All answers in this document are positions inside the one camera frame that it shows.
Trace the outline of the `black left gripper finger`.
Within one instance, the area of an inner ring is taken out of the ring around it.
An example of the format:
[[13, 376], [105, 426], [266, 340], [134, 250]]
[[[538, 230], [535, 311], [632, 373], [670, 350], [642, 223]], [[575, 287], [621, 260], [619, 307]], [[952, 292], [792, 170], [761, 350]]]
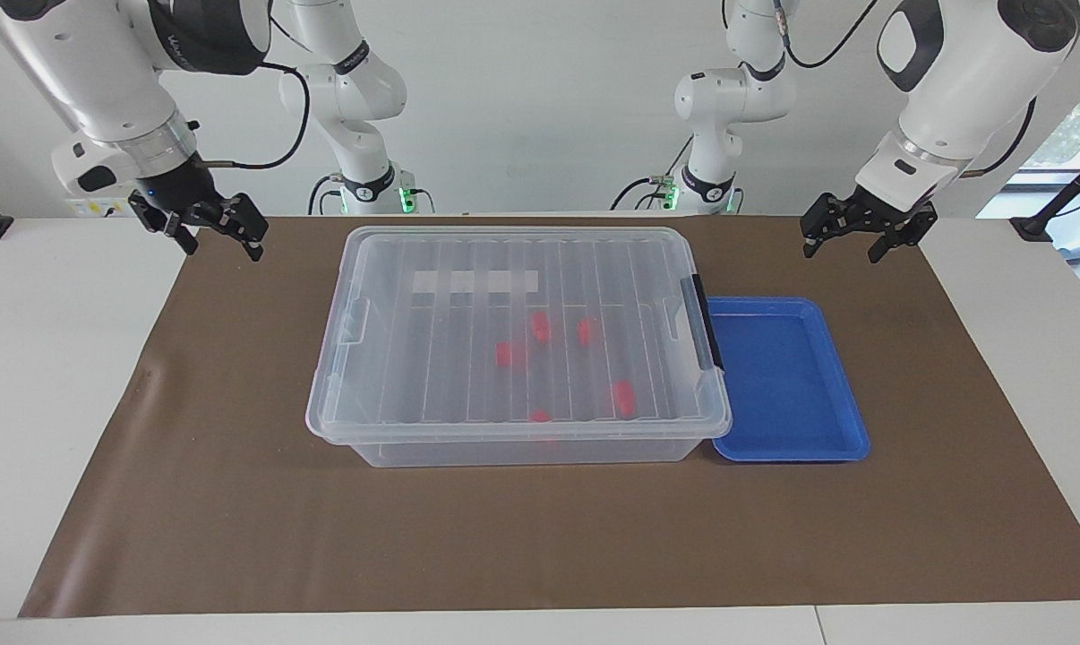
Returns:
[[820, 194], [801, 216], [804, 257], [810, 260], [831, 238], [850, 234], [853, 229], [853, 201], [831, 193]]
[[870, 264], [880, 263], [891, 250], [899, 246], [917, 246], [937, 219], [939, 214], [933, 207], [921, 207], [899, 223], [878, 216], [875, 232], [879, 233], [879, 238], [868, 250]]

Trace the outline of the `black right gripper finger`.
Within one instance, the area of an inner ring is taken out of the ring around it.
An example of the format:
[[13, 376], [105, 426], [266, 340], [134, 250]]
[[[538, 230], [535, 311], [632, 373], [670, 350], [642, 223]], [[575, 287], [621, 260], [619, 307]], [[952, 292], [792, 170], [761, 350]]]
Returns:
[[269, 232], [269, 221], [261, 215], [249, 194], [238, 193], [221, 201], [221, 233], [233, 238], [248, 254], [251, 263], [262, 258], [262, 241]]
[[150, 233], [172, 238], [187, 256], [195, 254], [199, 242], [191, 230], [183, 224], [178, 215], [168, 215], [161, 209], [156, 209], [144, 199], [140, 192], [129, 194], [130, 209]]

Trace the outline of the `black box latch clip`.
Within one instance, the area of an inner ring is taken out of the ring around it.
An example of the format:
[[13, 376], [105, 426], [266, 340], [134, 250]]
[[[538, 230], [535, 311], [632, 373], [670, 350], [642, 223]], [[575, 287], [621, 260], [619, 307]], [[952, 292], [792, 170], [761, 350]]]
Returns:
[[701, 277], [698, 273], [691, 276], [691, 283], [696, 290], [697, 311], [699, 311], [701, 325], [703, 325], [705, 339], [707, 339], [708, 363], [724, 371], [721, 350], [719, 344], [717, 344], [717, 335], [715, 327], [713, 327], [711, 314], [708, 314], [707, 291], [704, 288], [704, 283], [701, 282]]

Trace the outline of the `blue plastic tray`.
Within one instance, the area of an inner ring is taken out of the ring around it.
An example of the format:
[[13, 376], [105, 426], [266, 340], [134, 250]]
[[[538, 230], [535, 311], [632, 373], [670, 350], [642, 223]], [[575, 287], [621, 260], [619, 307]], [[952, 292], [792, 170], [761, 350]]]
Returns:
[[740, 463], [847, 463], [870, 440], [826, 318], [802, 297], [710, 297], [732, 424], [713, 441]]

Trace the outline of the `black slanted stand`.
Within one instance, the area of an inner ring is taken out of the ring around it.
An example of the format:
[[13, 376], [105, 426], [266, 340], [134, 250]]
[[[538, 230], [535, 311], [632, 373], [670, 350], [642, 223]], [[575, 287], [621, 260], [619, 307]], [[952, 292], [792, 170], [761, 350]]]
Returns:
[[1052, 241], [1052, 237], [1048, 232], [1048, 225], [1055, 218], [1072, 215], [1074, 212], [1080, 210], [1080, 204], [1077, 204], [1076, 207], [1069, 207], [1069, 204], [1079, 196], [1080, 173], [1076, 178], [1061, 188], [1059, 192], [1053, 196], [1044, 207], [1039, 209], [1039, 212], [1036, 212], [1035, 215], [1031, 217], [1010, 218], [1009, 223], [1024, 241], [1045, 242], [1048, 244]]

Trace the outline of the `brown paper table mat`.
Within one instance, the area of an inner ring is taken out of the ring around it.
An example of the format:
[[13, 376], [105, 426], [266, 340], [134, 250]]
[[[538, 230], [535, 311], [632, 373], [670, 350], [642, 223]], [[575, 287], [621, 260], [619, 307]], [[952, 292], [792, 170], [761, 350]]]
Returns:
[[1080, 524], [918, 250], [805, 261], [789, 218], [672, 218], [715, 295], [821, 306], [843, 465], [377, 469], [305, 425], [355, 218], [201, 238], [21, 616], [1080, 600]]

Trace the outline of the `white wall socket box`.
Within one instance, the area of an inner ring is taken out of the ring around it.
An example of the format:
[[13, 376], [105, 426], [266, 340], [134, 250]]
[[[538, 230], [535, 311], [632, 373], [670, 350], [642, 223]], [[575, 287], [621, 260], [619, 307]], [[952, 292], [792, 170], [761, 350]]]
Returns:
[[123, 197], [69, 197], [65, 199], [73, 216], [79, 218], [133, 217], [133, 209]]

